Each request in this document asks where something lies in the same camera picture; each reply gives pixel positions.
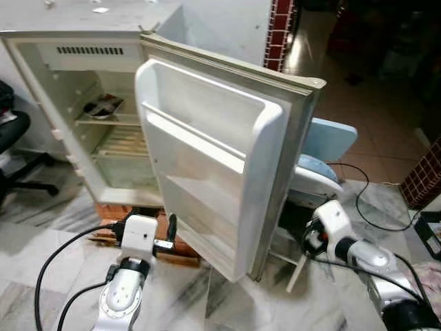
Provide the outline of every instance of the marble floor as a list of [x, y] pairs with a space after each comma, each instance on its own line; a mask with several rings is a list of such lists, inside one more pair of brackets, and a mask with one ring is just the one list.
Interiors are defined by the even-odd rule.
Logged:
[[[57, 197], [19, 191], [0, 213], [0, 331], [35, 330], [33, 291], [38, 271], [57, 247], [99, 222], [93, 200], [68, 165], [43, 169], [38, 180], [56, 183]], [[363, 182], [346, 181], [339, 197], [354, 230], [413, 262], [431, 260], [413, 228], [383, 232], [364, 223], [354, 202]], [[374, 222], [402, 226], [409, 213], [395, 187], [372, 184], [360, 208]], [[77, 241], [49, 267], [43, 282], [45, 330], [56, 330], [60, 309], [80, 288], [103, 280], [118, 250]], [[209, 265], [177, 268], [158, 262], [143, 292], [141, 330], [384, 330], [357, 276], [347, 270], [308, 263], [292, 293], [285, 288], [293, 267], [270, 257], [259, 283], [247, 277], [230, 283]], [[90, 330], [97, 315], [99, 290], [80, 297], [66, 317], [64, 330]]]

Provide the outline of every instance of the black cable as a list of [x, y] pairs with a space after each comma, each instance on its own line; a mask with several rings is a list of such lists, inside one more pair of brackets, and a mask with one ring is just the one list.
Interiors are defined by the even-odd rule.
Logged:
[[358, 206], [359, 201], [360, 201], [360, 196], [361, 196], [361, 194], [367, 189], [367, 187], [369, 186], [369, 183], [370, 183], [370, 181], [369, 181], [369, 177], [367, 176], [366, 172], [364, 172], [363, 170], [361, 170], [359, 167], [356, 167], [356, 166], [351, 165], [351, 164], [348, 164], [348, 163], [335, 162], [335, 163], [327, 163], [327, 164], [328, 164], [329, 166], [337, 165], [337, 166], [347, 166], [347, 167], [351, 167], [351, 168], [354, 168], [354, 169], [358, 170], [359, 172], [361, 172], [361, 173], [363, 174], [363, 176], [365, 176], [365, 179], [366, 179], [366, 185], [365, 185], [364, 188], [360, 191], [360, 193], [357, 194], [357, 197], [356, 197], [356, 208], [357, 208], [357, 212], [358, 212], [358, 214], [360, 215], [360, 217], [361, 217], [364, 221], [366, 221], [368, 224], [372, 225], [373, 227], [375, 227], [375, 228], [377, 228], [377, 229], [384, 230], [384, 231], [390, 231], [390, 232], [402, 232], [402, 231], [405, 231], [405, 230], [409, 229], [409, 228], [412, 226], [412, 224], [413, 224], [413, 220], [415, 219], [416, 215], [420, 213], [420, 211], [418, 211], [418, 212], [412, 217], [412, 219], [410, 220], [409, 224], [407, 224], [405, 227], [403, 227], [403, 228], [399, 228], [399, 229], [384, 228], [384, 227], [382, 227], [382, 226], [380, 226], [380, 225], [376, 225], [376, 224], [370, 222], [370, 220], [368, 220], [368, 219], [367, 219], [367, 218], [361, 213], [360, 208], [359, 208], [359, 206]]
[[431, 306], [430, 300], [429, 300], [429, 298], [427, 296], [427, 293], [424, 290], [424, 287], [421, 284], [420, 277], [418, 277], [415, 269], [413, 269], [412, 265], [404, 257], [402, 257], [401, 255], [398, 255], [398, 254], [394, 254], [394, 255], [397, 257], [397, 259], [400, 259], [408, 267], [408, 269], [411, 271], [411, 273], [413, 275], [413, 278], [415, 279], [416, 285], [417, 285], [418, 289], [421, 292], [422, 298], [427, 302], [427, 304], [429, 306]]
[[66, 306], [64, 307], [64, 309], [63, 309], [63, 311], [61, 313], [60, 321], [58, 322], [57, 331], [62, 331], [63, 324], [64, 324], [64, 318], [66, 317], [66, 314], [68, 313], [68, 310], [69, 310], [70, 306], [74, 303], [76, 298], [78, 298], [83, 293], [86, 293], [87, 291], [95, 290], [96, 288], [100, 288], [101, 286], [104, 286], [105, 284], [107, 284], [107, 281], [104, 281], [103, 283], [95, 284], [95, 285], [92, 285], [92, 286], [88, 286], [88, 287], [82, 289], [81, 291], [75, 293], [72, 296], [72, 298], [70, 298], [70, 300], [66, 303]]
[[408, 289], [407, 287], [401, 285], [400, 283], [397, 283], [393, 279], [390, 279], [389, 277], [383, 276], [381, 274], [377, 274], [375, 272], [370, 272], [368, 270], [356, 267], [354, 265], [348, 265], [348, 264], [340, 263], [340, 262], [337, 262], [337, 261], [329, 261], [329, 260], [324, 260], [324, 259], [318, 259], [314, 255], [311, 255], [309, 253], [306, 253], [306, 256], [309, 259], [311, 259], [312, 261], [315, 261], [315, 262], [326, 263], [326, 264], [330, 264], [330, 265], [336, 265], [338, 267], [346, 268], [346, 269], [351, 269], [351, 270], [356, 271], [356, 272], [363, 272], [365, 274], [368, 274], [368, 275], [377, 277], [379, 279], [382, 279], [383, 281], [387, 281], [387, 282], [389, 282], [391, 284], [394, 284], [395, 286], [398, 286], [399, 288], [401, 288], [402, 290], [406, 291], [407, 293], [409, 293], [411, 296], [413, 296], [415, 299], [417, 299], [418, 302], [420, 302], [422, 305], [426, 305], [426, 302], [424, 301], [424, 299], [420, 295], [416, 294], [414, 291]]
[[43, 267], [41, 267], [39, 276], [37, 278], [37, 283], [35, 285], [35, 296], [34, 296], [34, 317], [35, 317], [35, 326], [37, 327], [37, 331], [43, 331], [43, 326], [41, 325], [41, 319], [40, 319], [40, 291], [41, 291], [41, 282], [43, 280], [43, 275], [46, 269], [49, 266], [49, 263], [66, 247], [68, 247], [71, 243], [76, 241], [77, 239], [81, 238], [82, 236], [89, 234], [91, 232], [101, 230], [101, 229], [111, 229], [112, 225], [100, 225], [95, 226], [93, 228], [90, 228], [89, 230], [83, 231], [82, 233], [76, 235], [72, 239], [68, 240], [66, 243], [64, 243], [60, 248], [58, 248], [55, 252], [52, 253], [52, 255], [46, 260], [46, 262], [43, 264]]

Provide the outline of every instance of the chair leg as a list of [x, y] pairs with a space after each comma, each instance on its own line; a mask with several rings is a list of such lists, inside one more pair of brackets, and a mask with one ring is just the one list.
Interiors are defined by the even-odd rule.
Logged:
[[51, 196], [57, 195], [59, 190], [56, 186], [40, 183], [21, 183], [14, 182], [10, 184], [12, 188], [30, 188], [32, 190], [46, 190]]
[[55, 162], [55, 160], [48, 153], [40, 154], [38, 157], [33, 159], [31, 162], [26, 164], [24, 167], [22, 167], [22, 169], [17, 170], [13, 174], [11, 174], [8, 177], [8, 180], [9, 181], [16, 181], [16, 180], [20, 179], [21, 177], [27, 175], [39, 164], [44, 163], [47, 166], [52, 166], [54, 164], [54, 162]]

